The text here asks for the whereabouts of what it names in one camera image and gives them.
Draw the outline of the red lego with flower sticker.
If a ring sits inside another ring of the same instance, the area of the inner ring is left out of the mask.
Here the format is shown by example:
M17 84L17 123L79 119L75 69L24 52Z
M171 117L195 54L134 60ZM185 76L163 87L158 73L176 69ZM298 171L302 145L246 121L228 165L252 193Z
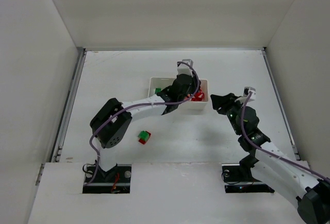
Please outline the red lego with flower sticker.
M200 89L192 98L191 101L199 102L204 101L205 93Z

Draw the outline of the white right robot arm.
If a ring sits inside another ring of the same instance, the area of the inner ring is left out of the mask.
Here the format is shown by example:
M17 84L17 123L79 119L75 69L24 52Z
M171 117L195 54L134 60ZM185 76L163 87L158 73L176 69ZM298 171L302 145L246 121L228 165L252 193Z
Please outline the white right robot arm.
M266 184L297 210L305 223L329 222L329 178L291 161L259 128L255 109L247 106L255 92L210 96L212 108L227 116L238 142L248 155L240 160L241 174Z

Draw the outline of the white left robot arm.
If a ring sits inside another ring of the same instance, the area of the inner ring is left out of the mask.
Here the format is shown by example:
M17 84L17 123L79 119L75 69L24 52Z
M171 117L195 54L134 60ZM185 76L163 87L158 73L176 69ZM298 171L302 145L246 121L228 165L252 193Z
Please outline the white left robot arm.
M116 98L109 99L90 122L92 136L89 145L96 152L96 160L92 178L86 185L94 181L99 171L104 171L100 167L101 150L93 145L94 139L98 140L102 149L116 146L132 122L175 111L198 92L200 85L196 72L190 75L178 74L172 85L149 98L133 101L130 105L119 102Z

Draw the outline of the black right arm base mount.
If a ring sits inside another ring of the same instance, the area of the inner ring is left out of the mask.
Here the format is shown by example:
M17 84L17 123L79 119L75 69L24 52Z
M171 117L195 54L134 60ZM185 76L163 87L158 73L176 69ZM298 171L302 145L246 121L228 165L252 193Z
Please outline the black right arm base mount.
M253 178L251 168L258 160L251 155L239 163L222 164L221 178L227 194L238 193L274 193L275 190Z

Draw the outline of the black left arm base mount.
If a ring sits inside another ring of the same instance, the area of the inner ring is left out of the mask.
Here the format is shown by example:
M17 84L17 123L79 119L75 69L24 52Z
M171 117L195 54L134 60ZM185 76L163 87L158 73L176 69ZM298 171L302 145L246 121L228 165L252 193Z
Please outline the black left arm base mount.
M116 165L109 171L98 169L96 165L83 167L85 174L82 187L83 194L129 194L131 165Z

